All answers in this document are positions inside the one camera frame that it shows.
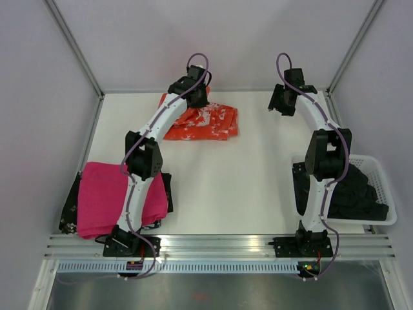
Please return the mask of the orange white-speckled trousers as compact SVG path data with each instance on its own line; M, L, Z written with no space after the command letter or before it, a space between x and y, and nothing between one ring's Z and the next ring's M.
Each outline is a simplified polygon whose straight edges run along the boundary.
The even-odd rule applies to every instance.
M189 108L165 134L165 140L226 141L238 135L237 108L210 102L203 108Z

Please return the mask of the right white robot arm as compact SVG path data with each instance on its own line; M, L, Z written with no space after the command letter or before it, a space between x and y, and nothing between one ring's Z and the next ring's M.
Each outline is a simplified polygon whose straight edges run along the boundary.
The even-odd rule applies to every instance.
M317 249L315 234L327 234L327 215L334 188L347 174L352 133L340 126L318 103L317 90L306 85L303 71L290 68L281 74L283 85L277 84L268 110L282 116L298 113L312 131L305 169L310 177L307 206L299 224L302 234L294 239L294 248L308 256Z

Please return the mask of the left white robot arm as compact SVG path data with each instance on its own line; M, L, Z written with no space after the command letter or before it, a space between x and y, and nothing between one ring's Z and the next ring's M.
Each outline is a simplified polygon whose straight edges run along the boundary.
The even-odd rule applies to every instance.
M187 66L186 76L169 86L154 116L139 131L130 131L125 136L125 156L120 171L127 177L128 183L123 208L110 239L126 256L136 255L141 247L143 238L139 231L143 207L149 187L163 166L160 143L189 108L208 104L207 80L210 78L207 68Z

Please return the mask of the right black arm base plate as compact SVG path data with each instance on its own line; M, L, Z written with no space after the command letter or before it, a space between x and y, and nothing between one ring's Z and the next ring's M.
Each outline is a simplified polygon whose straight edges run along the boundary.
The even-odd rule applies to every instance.
M277 237L268 243L277 258L331 258L333 250L329 238L299 242L295 237Z

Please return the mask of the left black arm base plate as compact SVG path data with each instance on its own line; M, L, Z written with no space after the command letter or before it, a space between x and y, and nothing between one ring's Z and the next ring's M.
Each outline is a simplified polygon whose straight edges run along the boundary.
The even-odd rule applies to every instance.
M149 236L147 240L152 246L139 238L133 239L130 245L125 245L115 239L107 238L103 248L103 256L107 258L158 257L159 249L161 248L161 239Z

